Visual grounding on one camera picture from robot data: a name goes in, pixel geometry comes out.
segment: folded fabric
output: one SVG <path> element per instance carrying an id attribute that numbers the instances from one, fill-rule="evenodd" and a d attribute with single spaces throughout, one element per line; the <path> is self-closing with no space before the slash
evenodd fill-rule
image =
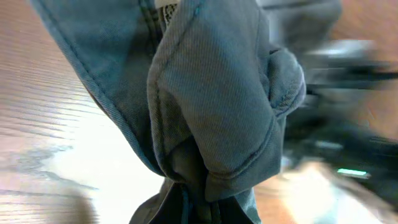
<path id="1" fill-rule="evenodd" d="M 32 3 L 134 152 L 165 176 L 131 223 L 261 222 L 252 187 L 278 173 L 305 84 L 254 0 L 181 0 L 166 30 L 153 1 Z"/>

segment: blurred background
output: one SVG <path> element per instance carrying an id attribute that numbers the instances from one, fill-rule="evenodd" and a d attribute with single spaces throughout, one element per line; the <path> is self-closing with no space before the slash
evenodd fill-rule
<path id="1" fill-rule="evenodd" d="M 398 0 L 342 3 L 333 39 L 373 40 L 375 60 L 398 71 Z M 0 223 L 128 223 L 162 178 L 93 102 L 27 1 L 1 0 L 0 24 Z M 367 99 L 372 118 L 361 108 L 357 118 L 398 139 L 398 83 L 389 85 L 397 92 Z M 265 185 L 257 186 L 261 218 L 293 223 Z"/>

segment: wooden floor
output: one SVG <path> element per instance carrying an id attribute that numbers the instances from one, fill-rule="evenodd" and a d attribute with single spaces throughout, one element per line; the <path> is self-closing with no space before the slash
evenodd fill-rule
<path id="1" fill-rule="evenodd" d="M 344 4 L 335 37 L 376 40 L 378 57 L 398 62 L 398 1 Z M 127 223 L 162 179 L 88 96 L 25 0 L 1 0 L 0 24 L 0 223 Z M 264 223 L 292 223 L 277 198 L 257 202 Z M 96 213 L 80 217 L 87 206 Z"/>

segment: black object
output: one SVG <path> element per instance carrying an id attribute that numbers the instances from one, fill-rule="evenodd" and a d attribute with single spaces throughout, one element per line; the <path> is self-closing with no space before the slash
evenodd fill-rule
<path id="1" fill-rule="evenodd" d="M 323 81 L 307 85 L 313 98 L 287 118 L 285 151 L 298 165 L 308 157 L 326 162 L 398 210 L 398 142 L 386 139 L 346 119 L 343 104 L 330 100 L 327 88 L 372 90 L 385 80 L 397 79 L 398 73 L 378 72 L 377 67 L 345 65 L 323 69 Z"/>

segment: denim fabric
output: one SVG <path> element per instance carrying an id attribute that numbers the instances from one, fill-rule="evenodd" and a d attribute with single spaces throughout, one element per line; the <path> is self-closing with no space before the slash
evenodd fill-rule
<path id="1" fill-rule="evenodd" d="M 295 57 L 269 43 L 254 0 L 183 0 L 164 34 L 153 1 L 32 4 L 134 152 L 166 177 L 135 223 L 170 208 L 182 223 L 216 223 L 235 204 L 261 222 L 252 187 L 278 173 L 305 84 Z M 170 197 L 181 203 L 164 206 Z"/>

